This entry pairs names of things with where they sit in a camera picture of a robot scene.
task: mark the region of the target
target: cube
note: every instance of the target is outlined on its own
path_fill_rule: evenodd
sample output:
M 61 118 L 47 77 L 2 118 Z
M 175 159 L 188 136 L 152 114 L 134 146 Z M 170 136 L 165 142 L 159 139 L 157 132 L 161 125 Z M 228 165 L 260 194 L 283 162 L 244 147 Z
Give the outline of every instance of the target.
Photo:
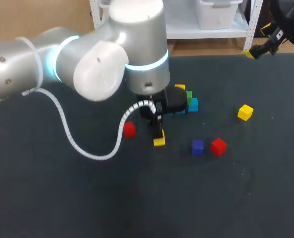
M 254 110 L 253 108 L 244 104 L 243 107 L 241 107 L 240 110 L 238 111 L 237 116 L 241 118 L 242 120 L 247 121 L 252 116 L 253 110 Z
M 153 140 L 153 145 L 154 146 L 163 146 L 165 144 L 166 144 L 166 141 L 165 141 L 165 133 L 162 130 L 162 138 L 154 139 Z
M 204 152 L 204 142 L 203 140 L 193 140 L 192 141 L 192 155 L 203 155 Z
M 198 99 L 197 98 L 192 98 L 191 99 L 191 104 L 189 105 L 189 112 L 197 112 L 199 107 Z
M 123 133 L 126 138 L 133 137 L 136 134 L 135 125 L 128 121 L 124 124 Z
M 211 143 L 211 151 L 220 156 L 225 152 L 226 146 L 227 144 L 221 138 L 218 138 Z
M 192 101 L 192 91 L 186 91 L 186 93 L 187 93 L 188 105 L 191 105 L 191 101 Z
M 186 91 L 186 85 L 185 84 L 175 84 L 176 88 L 182 88 L 183 90 Z

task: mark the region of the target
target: floor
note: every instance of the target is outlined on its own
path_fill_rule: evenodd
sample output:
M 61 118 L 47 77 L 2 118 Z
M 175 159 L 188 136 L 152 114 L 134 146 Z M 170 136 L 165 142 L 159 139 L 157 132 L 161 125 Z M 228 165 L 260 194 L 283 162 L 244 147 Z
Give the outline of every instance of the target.
M 253 44 L 262 44 L 266 38 L 256 38 Z M 238 55 L 243 53 L 244 38 L 169 40 L 172 56 Z M 279 53 L 294 53 L 294 45 L 286 42 Z

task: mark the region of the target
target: green cube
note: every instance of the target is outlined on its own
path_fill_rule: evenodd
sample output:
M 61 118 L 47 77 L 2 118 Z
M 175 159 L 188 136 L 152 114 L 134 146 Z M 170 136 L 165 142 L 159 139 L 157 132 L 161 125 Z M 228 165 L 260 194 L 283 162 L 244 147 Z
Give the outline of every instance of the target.
M 186 93 L 187 93 L 188 105 L 190 105 L 191 99 L 192 99 L 192 91 L 186 91 Z

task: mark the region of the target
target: white storage box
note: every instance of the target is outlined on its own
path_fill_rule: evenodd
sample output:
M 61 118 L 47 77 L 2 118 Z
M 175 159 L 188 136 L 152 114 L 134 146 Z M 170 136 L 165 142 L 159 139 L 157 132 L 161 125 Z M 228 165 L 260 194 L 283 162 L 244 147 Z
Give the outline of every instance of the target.
M 243 0 L 195 0 L 200 29 L 230 28 L 238 5 Z

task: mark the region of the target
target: table surface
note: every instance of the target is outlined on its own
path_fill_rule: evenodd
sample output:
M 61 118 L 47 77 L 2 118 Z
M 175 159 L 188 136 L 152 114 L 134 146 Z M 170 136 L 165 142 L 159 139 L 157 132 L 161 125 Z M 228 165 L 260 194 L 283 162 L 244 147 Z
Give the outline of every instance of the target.
M 0 103 L 0 238 L 294 237 L 294 55 L 170 59 L 171 84 L 186 84 L 199 112 L 165 116 L 166 146 L 147 122 L 104 162 L 66 139 L 52 101 L 33 93 Z M 48 87 L 79 146 L 114 147 L 119 120 L 135 101 L 123 83 L 102 103 Z M 237 119 L 248 104 L 252 118 Z M 220 157 L 210 141 L 228 143 Z M 193 139 L 204 156 L 193 157 Z

